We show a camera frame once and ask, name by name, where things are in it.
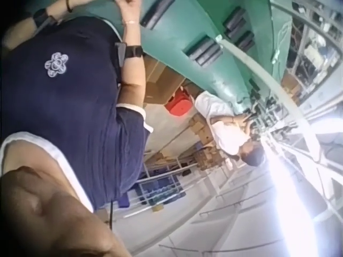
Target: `white shirt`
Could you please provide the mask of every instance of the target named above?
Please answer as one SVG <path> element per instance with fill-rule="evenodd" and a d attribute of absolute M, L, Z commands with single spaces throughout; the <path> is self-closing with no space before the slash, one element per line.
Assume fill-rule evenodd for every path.
<path fill-rule="evenodd" d="M 234 116 L 233 109 L 222 99 L 207 91 L 202 92 L 196 98 L 194 106 L 206 118 L 217 146 L 227 154 L 238 154 L 239 148 L 250 137 L 238 126 L 225 125 L 224 122 L 216 122 L 212 125 L 210 123 L 210 118 L 215 116 Z"/>

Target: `white collar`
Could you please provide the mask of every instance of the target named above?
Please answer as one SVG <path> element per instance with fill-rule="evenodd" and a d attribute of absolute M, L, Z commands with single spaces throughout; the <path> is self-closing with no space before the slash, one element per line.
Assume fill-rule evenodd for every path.
<path fill-rule="evenodd" d="M 2 170 L 2 162 L 4 159 L 4 151 L 5 147 L 13 141 L 17 140 L 24 140 L 30 143 L 33 143 L 42 149 L 44 149 L 52 158 L 56 160 L 59 167 L 62 169 L 64 175 L 68 179 L 71 186 L 74 188 L 78 198 L 80 199 L 81 203 L 90 211 L 93 212 L 93 206 L 86 195 L 86 192 L 82 188 L 79 180 L 77 179 L 72 167 L 70 166 L 68 160 L 64 156 L 64 154 L 59 150 L 55 145 L 53 145 L 48 140 L 38 137 L 36 135 L 30 134 L 28 132 L 18 132 L 8 136 L 5 141 L 2 143 L 0 148 L 0 170 L 1 176 L 3 174 Z"/>

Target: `white trim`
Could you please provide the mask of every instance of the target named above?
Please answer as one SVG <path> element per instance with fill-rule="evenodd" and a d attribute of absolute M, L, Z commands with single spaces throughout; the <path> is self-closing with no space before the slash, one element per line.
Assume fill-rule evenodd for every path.
<path fill-rule="evenodd" d="M 110 26 L 110 27 L 113 29 L 114 33 L 116 33 L 117 37 L 118 37 L 119 40 L 122 42 L 123 39 L 122 39 L 122 37 L 120 36 L 118 30 L 115 28 L 115 26 L 113 26 L 113 24 L 112 24 L 110 21 L 108 21 L 108 20 L 105 20 L 105 19 L 102 19 L 102 20 L 103 20 L 104 22 L 106 22 L 106 23 L 108 24 L 108 26 Z"/>
<path fill-rule="evenodd" d="M 150 134 L 154 131 L 154 128 L 152 126 L 149 126 L 144 122 L 144 128 L 150 132 Z"/>
<path fill-rule="evenodd" d="M 13 141 L 17 140 L 24 140 L 30 143 L 33 143 L 42 149 L 44 149 L 52 158 L 56 160 L 59 167 L 63 171 L 64 175 L 68 179 L 71 186 L 74 188 L 78 198 L 80 199 L 81 203 L 90 211 L 94 212 L 93 206 L 86 195 L 86 192 L 82 188 L 79 180 L 77 179 L 72 167 L 70 166 L 68 160 L 64 156 L 64 154 L 59 150 L 55 145 L 53 145 L 48 140 L 38 137 L 37 135 L 33 135 L 28 132 L 18 132 L 11 134 L 8 136 L 5 141 L 2 143 L 0 148 L 0 170 L 1 170 L 1 176 L 3 175 L 2 170 L 2 162 L 4 160 L 4 151 L 8 144 L 10 144 Z"/>
<path fill-rule="evenodd" d="M 118 103 L 116 107 L 122 107 L 122 108 L 127 108 L 132 111 L 136 111 L 140 113 L 143 116 L 144 120 L 144 128 L 148 130 L 150 133 L 154 131 L 154 128 L 152 126 L 149 126 L 148 124 L 145 123 L 145 117 L 146 117 L 146 112 L 142 107 L 139 107 L 137 105 L 131 104 L 131 103 Z"/>
<path fill-rule="evenodd" d="M 118 103 L 116 105 L 116 107 L 123 107 L 123 108 L 130 109 L 132 111 L 136 111 L 136 112 L 140 113 L 143 116 L 143 120 L 145 120 L 146 113 L 142 107 L 139 107 L 139 106 L 131 104 L 131 103 Z"/>

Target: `watch strap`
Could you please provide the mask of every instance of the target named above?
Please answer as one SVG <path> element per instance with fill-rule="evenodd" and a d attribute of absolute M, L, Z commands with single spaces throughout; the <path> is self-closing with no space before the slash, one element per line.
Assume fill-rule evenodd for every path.
<path fill-rule="evenodd" d="M 134 57 L 142 57 L 143 56 L 143 48 L 141 46 L 127 46 L 125 50 L 125 59 L 127 58 L 134 58 Z"/>
<path fill-rule="evenodd" d="M 49 18 L 46 9 L 39 9 L 33 14 L 33 20 L 36 27 L 39 28 Z"/>

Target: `stacked boxes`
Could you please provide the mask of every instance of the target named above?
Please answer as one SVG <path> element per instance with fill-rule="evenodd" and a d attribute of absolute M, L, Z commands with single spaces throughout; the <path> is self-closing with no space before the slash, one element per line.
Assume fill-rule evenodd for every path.
<path fill-rule="evenodd" d="M 225 159 L 225 154 L 216 149 L 212 132 L 205 118 L 201 114 L 195 114 L 189 121 L 189 128 L 195 135 L 198 135 L 204 149 L 194 153 L 201 170 L 206 170 L 220 165 Z"/>
<path fill-rule="evenodd" d="M 198 135 L 201 143 L 206 146 L 213 141 L 212 132 L 206 119 L 201 114 L 195 114 L 189 121 L 189 128 Z"/>
<path fill-rule="evenodd" d="M 215 147 L 207 147 L 197 151 L 194 153 L 194 158 L 198 162 L 198 166 L 201 170 L 220 165 L 225 160 L 223 152 Z"/>

